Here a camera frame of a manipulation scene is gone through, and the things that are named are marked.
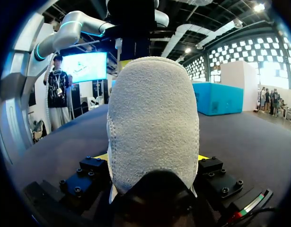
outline cable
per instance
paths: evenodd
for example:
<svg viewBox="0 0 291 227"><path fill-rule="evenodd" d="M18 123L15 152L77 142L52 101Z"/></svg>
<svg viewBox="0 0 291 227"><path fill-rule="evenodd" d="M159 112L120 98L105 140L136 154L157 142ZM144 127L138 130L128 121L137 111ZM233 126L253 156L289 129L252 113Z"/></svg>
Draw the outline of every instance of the cable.
<svg viewBox="0 0 291 227"><path fill-rule="evenodd" d="M254 211L251 211L249 213L247 213L246 215L240 217L239 219L233 221L233 222L230 222L230 223L227 223L225 225L223 225L222 227L230 227L230 226L235 226L237 224L239 224L241 221L251 217L251 216L255 216L259 213L262 213L262 212L268 212L268 211L271 211L271 212L276 212L278 209L277 208L273 208L273 207L268 207L268 208L262 208L262 209L259 209L259 210L254 210Z"/></svg>

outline floor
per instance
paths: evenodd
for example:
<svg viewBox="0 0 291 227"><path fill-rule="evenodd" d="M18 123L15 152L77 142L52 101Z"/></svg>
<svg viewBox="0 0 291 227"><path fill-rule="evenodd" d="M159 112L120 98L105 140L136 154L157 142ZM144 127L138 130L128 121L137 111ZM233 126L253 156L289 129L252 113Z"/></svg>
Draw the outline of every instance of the floor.
<svg viewBox="0 0 291 227"><path fill-rule="evenodd" d="M291 121L285 120L281 117L273 117L269 113L261 113L261 112L259 112L259 113L247 112L247 113L252 114L254 116L257 116L257 117L259 117L263 120L266 120L268 122L271 122L273 124L282 126L283 128L291 131Z"/></svg>

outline white pants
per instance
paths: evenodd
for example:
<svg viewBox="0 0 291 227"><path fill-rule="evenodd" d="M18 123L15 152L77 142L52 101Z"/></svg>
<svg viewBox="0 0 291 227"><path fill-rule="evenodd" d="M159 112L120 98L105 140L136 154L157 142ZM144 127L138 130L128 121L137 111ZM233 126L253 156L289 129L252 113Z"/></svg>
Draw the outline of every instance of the white pants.
<svg viewBox="0 0 291 227"><path fill-rule="evenodd" d="M67 107L49 108L49 114L53 131L60 128L67 122L70 122L69 110Z"/></svg>

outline crowd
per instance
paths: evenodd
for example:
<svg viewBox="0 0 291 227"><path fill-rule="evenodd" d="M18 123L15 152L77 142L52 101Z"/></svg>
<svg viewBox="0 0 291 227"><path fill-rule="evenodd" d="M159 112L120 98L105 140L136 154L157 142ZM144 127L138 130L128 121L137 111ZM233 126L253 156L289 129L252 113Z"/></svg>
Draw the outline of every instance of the crowd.
<svg viewBox="0 0 291 227"><path fill-rule="evenodd" d="M284 100L277 92L277 89L271 90L271 93L269 93L269 89L263 87L260 97L261 112L269 112L274 117L277 117L278 115L283 116L283 107L285 104Z"/></svg>

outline black t-shirt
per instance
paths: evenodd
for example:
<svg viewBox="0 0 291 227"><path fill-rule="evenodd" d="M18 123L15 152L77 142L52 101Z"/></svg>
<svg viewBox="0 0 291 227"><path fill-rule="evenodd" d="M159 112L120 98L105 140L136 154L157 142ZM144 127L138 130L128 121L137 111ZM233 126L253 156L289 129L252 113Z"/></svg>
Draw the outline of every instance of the black t-shirt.
<svg viewBox="0 0 291 227"><path fill-rule="evenodd" d="M69 87L69 77L66 74L66 72L61 70L51 72L48 78L48 82L49 82L49 90L47 94L48 107L49 108L67 107L66 88ZM61 88L62 90L61 96L58 96L57 93L58 88Z"/></svg>
<svg viewBox="0 0 291 227"><path fill-rule="evenodd" d="M278 103L278 92L273 93L273 103Z"/></svg>
<svg viewBox="0 0 291 227"><path fill-rule="evenodd" d="M266 103L269 103L269 97L270 97L269 92L266 92L266 93L265 93L265 97L266 97L266 98L265 98L265 102L266 102Z"/></svg>

